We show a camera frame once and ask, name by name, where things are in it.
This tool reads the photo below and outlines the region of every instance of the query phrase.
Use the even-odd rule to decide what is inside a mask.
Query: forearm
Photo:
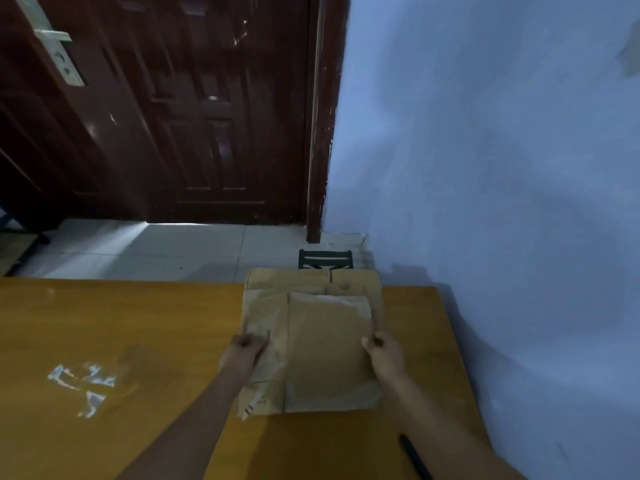
[[[398,420],[436,480],[522,479],[423,393],[409,376],[383,383]]]
[[[200,480],[242,383],[222,370],[203,393],[118,477]]]

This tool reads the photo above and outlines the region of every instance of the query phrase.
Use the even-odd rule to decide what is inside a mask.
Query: person's right arm
[[[423,393],[404,371],[404,355],[396,339],[386,332],[376,332],[376,336],[384,345],[376,346],[368,337],[362,339],[362,345],[403,432],[435,480],[524,478]]]

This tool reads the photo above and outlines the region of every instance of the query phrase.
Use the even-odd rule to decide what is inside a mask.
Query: person's left hand
[[[220,355],[218,371],[229,371],[242,385],[246,384],[268,343],[268,336],[236,335]]]

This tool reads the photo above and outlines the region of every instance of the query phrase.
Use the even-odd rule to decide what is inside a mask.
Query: hand
[[[242,385],[246,384],[268,343],[269,336],[264,338],[251,333],[236,335],[220,355],[218,371],[229,371]]]
[[[371,356],[373,370],[380,382],[404,376],[404,353],[400,343],[386,331],[377,331],[375,336],[384,341],[382,346],[375,345],[372,337],[363,337],[362,346]]]

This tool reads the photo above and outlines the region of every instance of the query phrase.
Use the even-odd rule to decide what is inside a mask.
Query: blue wall
[[[640,475],[638,19],[351,0],[324,230],[439,286],[493,446],[533,479]]]

